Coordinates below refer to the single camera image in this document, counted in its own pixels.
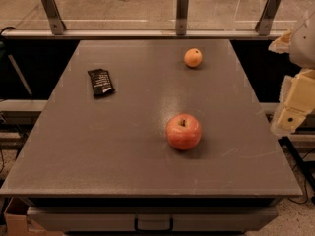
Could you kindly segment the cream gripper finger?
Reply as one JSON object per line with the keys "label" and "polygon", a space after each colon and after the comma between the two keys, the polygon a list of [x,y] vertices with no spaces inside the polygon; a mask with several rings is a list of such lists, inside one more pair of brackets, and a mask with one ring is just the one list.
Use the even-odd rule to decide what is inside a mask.
{"label": "cream gripper finger", "polygon": [[268,47],[269,51],[278,54],[288,53],[290,49],[290,39],[292,29],[288,29],[282,36],[275,39]]}
{"label": "cream gripper finger", "polygon": [[315,70],[302,69],[294,77],[285,76],[271,131],[277,136],[292,134],[315,110]]}

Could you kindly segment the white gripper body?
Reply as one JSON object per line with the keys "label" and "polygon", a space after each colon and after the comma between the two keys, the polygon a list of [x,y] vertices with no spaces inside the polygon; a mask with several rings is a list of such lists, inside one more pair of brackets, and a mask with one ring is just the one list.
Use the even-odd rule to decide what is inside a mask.
{"label": "white gripper body", "polygon": [[315,11],[306,11],[294,26],[289,58],[301,68],[315,68]]}

